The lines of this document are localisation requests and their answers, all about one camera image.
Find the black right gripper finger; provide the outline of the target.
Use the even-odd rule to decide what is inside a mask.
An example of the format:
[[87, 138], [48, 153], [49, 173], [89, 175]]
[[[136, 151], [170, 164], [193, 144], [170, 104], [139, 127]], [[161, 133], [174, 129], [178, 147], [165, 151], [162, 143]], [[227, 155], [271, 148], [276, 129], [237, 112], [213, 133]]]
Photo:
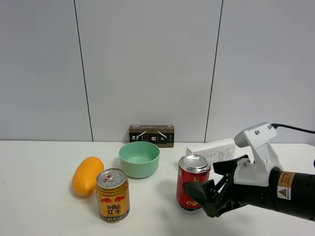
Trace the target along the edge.
[[248, 159], [248, 155], [243, 155], [241, 157], [231, 159], [231, 160], [225, 160], [220, 162], [213, 163], [213, 169], [214, 172], [218, 175], [226, 175], [231, 174], [234, 172], [234, 170], [237, 168], [237, 162], [242, 159]]

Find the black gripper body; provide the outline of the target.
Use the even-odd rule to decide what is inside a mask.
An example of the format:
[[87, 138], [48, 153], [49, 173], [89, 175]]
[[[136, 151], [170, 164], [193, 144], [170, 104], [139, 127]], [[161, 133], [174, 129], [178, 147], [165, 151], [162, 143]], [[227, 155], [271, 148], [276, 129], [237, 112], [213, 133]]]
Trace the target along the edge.
[[246, 205], [277, 211], [276, 194], [274, 193], [276, 184], [274, 182], [279, 176], [279, 168], [272, 169], [267, 187], [234, 184], [234, 172], [222, 175], [222, 179], [212, 190], [215, 216], [221, 216]]

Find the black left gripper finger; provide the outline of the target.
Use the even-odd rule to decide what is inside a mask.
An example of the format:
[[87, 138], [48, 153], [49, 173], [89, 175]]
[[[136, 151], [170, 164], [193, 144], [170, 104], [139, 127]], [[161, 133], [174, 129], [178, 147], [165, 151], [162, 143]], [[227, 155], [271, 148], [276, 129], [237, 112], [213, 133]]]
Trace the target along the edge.
[[215, 217], [214, 193], [215, 182], [184, 182], [183, 190], [186, 195], [195, 200], [209, 217]]

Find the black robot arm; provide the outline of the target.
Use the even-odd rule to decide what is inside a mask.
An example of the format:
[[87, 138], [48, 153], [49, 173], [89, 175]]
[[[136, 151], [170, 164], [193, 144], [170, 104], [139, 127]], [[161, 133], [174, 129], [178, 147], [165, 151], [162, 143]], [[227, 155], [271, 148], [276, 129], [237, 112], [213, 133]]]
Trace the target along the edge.
[[311, 174], [286, 172], [275, 167], [271, 170], [268, 186], [235, 184], [233, 175], [237, 163], [249, 162], [249, 157], [217, 162], [216, 174], [222, 179], [215, 183], [185, 182], [184, 193], [195, 200], [209, 217], [251, 205], [287, 215], [314, 221], [315, 219], [315, 177]]

